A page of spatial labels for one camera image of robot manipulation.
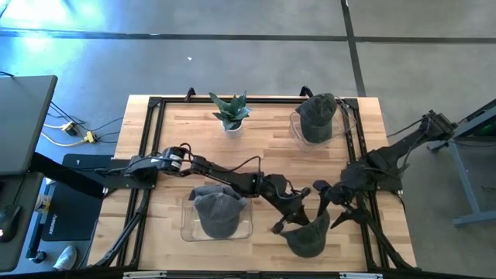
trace gray baseball cap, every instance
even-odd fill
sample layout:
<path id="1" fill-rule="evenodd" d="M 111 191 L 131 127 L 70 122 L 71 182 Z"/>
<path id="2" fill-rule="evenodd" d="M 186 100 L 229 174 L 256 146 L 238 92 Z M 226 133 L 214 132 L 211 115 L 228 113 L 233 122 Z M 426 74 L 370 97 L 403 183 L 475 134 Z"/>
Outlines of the gray baseball cap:
<path id="1" fill-rule="evenodd" d="M 332 117 L 337 104 L 334 95 L 315 95 L 295 110 L 300 115 L 301 132 L 310 143 L 323 143 L 332 138 Z"/>
<path id="2" fill-rule="evenodd" d="M 300 257 L 316 257 L 326 248 L 326 235 L 331 217 L 327 210 L 310 224 L 289 232 L 281 232 L 289 248 Z"/>
<path id="3" fill-rule="evenodd" d="M 247 204 L 245 198 L 226 185 L 196 187 L 189 200 L 194 200 L 203 231 L 215 239 L 225 239 L 236 232 L 239 214 Z"/>

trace black desk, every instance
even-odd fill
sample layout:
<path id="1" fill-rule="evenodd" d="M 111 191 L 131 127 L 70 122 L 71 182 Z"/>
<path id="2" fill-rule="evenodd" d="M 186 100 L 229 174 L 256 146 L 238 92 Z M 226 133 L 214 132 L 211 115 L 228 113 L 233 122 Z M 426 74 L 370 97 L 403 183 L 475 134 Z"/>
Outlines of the black desk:
<path id="1" fill-rule="evenodd" d="M 19 262 L 43 176 L 103 198 L 102 184 L 34 152 L 56 83 L 56 76 L 0 77 L 0 206 L 11 205 L 19 187 L 16 204 L 22 206 L 15 238 L 0 243 L 0 271 Z"/>

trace white sneaker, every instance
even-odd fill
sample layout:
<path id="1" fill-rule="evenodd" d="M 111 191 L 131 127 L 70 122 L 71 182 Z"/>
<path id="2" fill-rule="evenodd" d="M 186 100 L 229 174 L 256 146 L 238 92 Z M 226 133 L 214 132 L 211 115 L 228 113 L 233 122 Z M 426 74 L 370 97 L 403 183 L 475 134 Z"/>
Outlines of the white sneaker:
<path id="1" fill-rule="evenodd" d="M 58 270 L 70 270 L 76 263 L 76 259 L 78 258 L 77 254 L 78 250 L 76 250 L 76 246 L 70 245 L 65 247 L 53 267 Z"/>

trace gray floor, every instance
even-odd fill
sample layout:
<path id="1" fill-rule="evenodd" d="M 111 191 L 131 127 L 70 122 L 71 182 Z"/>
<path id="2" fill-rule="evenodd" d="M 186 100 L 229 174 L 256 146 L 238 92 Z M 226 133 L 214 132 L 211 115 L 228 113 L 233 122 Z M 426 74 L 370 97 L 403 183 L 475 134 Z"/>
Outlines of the gray floor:
<path id="1" fill-rule="evenodd" d="M 12 0 L 3 28 L 114 33 L 345 36 L 337 0 L 226 1 Z M 494 37 L 496 5 L 479 0 L 349 0 L 358 36 Z M 42 11 L 57 11 L 49 15 Z M 389 133 L 429 109 L 458 121 L 493 99 L 496 44 L 358 43 L 367 96 L 381 102 Z M 185 94 L 194 87 L 252 95 L 314 92 L 357 96 L 348 43 L 232 40 L 84 40 L 0 37 L 0 70 L 56 74 L 54 101 L 88 126 L 122 116 L 130 94 Z M 50 124 L 61 121 L 48 119 Z M 103 129 L 119 130 L 119 124 Z M 70 142 L 57 131 L 54 139 Z M 100 143 L 38 151 L 62 161 L 66 153 L 110 154 Z M 494 277 L 496 222 L 460 229 L 451 220 L 470 212 L 447 150 L 415 150 L 405 174 L 404 200 L 418 266 L 425 270 Z M 488 177 L 488 184 L 494 179 Z M 487 196 L 492 191 L 484 192 Z M 50 259 L 22 261 L 18 272 L 53 264 L 66 243 L 43 243 Z"/>

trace gray metal stand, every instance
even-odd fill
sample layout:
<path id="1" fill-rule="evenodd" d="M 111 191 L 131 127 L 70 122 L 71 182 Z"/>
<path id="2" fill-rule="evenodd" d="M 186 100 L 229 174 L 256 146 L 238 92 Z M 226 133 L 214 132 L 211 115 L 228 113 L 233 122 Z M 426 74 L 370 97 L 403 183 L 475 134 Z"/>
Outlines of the gray metal stand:
<path id="1" fill-rule="evenodd" d="M 468 175 L 468 169 L 466 164 L 463 162 L 462 157 L 460 156 L 460 151 L 457 146 L 457 142 L 461 140 L 471 140 L 473 143 L 478 139 L 482 139 L 483 137 L 472 137 L 476 131 L 484 128 L 491 123 L 496 121 L 496 104 L 492 101 L 489 105 L 485 105 L 483 108 L 479 109 L 477 112 L 469 115 L 466 119 L 460 124 L 455 131 L 455 134 L 451 139 L 442 142 L 431 143 L 427 146 L 427 148 L 432 152 L 436 153 L 441 148 L 448 146 L 455 161 L 456 167 L 458 169 L 458 174 L 460 175 L 460 180 L 463 185 L 463 189 L 465 191 L 465 195 L 467 196 L 468 203 L 470 205 L 470 209 L 472 213 L 469 215 L 464 215 L 459 218 L 455 218 L 453 220 L 453 224 L 455 226 L 466 225 L 475 222 L 485 222 L 489 220 L 496 220 L 496 211 L 481 211 L 481 207 L 477 202 L 476 195 L 474 194 L 474 189 L 472 188 L 472 184 L 470 183 L 470 178 Z M 496 141 L 484 141 L 486 144 L 495 144 Z M 496 153 L 489 153 L 488 156 L 496 156 Z"/>

